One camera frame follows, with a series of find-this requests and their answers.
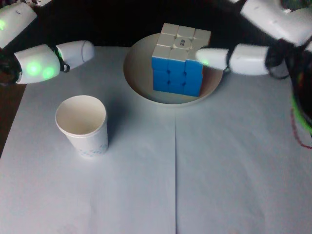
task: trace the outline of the table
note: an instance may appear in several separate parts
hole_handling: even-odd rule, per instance
[[[128,51],[97,47],[27,86],[0,160],[0,233],[310,233],[312,154],[292,135],[289,80],[231,74],[204,101],[166,108],[128,86]],[[55,125],[75,95],[107,108],[101,158],[77,156]]]

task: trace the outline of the green cable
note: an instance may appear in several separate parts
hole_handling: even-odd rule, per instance
[[[307,123],[307,121],[304,119],[304,117],[301,115],[297,103],[295,101],[294,96],[292,96],[292,108],[294,112],[294,116],[296,119],[301,123],[301,125],[312,134],[312,127]]]

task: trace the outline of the blue square tile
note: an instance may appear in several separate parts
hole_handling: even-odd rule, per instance
[[[185,72],[201,72],[203,69],[203,65],[198,61],[186,60],[185,62]]]
[[[203,75],[199,70],[192,70],[186,73],[185,82],[189,85],[201,85]]]
[[[168,59],[152,57],[152,68],[158,71],[168,70]]]
[[[184,95],[189,95],[189,96],[194,96],[198,97],[199,96],[199,91],[200,91],[200,85],[189,85],[186,84],[184,86]]]
[[[178,60],[168,60],[168,70],[170,72],[184,72],[185,71],[185,61]]]
[[[153,89],[156,91],[168,92],[168,82],[161,82],[154,80],[154,87]]]
[[[158,82],[168,82],[169,81],[169,73],[167,71],[153,71],[153,80]]]
[[[169,73],[169,80],[171,83],[175,84],[183,84],[185,82],[186,73],[183,72],[170,72]]]
[[[184,93],[184,85],[182,84],[174,84],[170,83],[168,85],[169,92],[174,94],[183,94]]]

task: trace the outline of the puzzle cube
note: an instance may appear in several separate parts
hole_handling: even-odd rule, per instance
[[[195,54],[210,36],[210,31],[164,23],[152,55],[154,90],[198,97],[203,66]]]

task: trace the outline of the red wire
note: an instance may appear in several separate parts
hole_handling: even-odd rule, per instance
[[[312,147],[311,147],[311,146],[305,145],[305,144],[302,143],[302,141],[300,140],[300,137],[299,137],[299,135],[298,135],[298,130],[297,130],[297,127],[296,127],[296,122],[295,122],[295,119],[294,119],[293,109],[291,110],[291,119],[292,119],[292,132],[293,132],[294,138],[297,140],[297,142],[298,142],[302,147],[312,150]]]

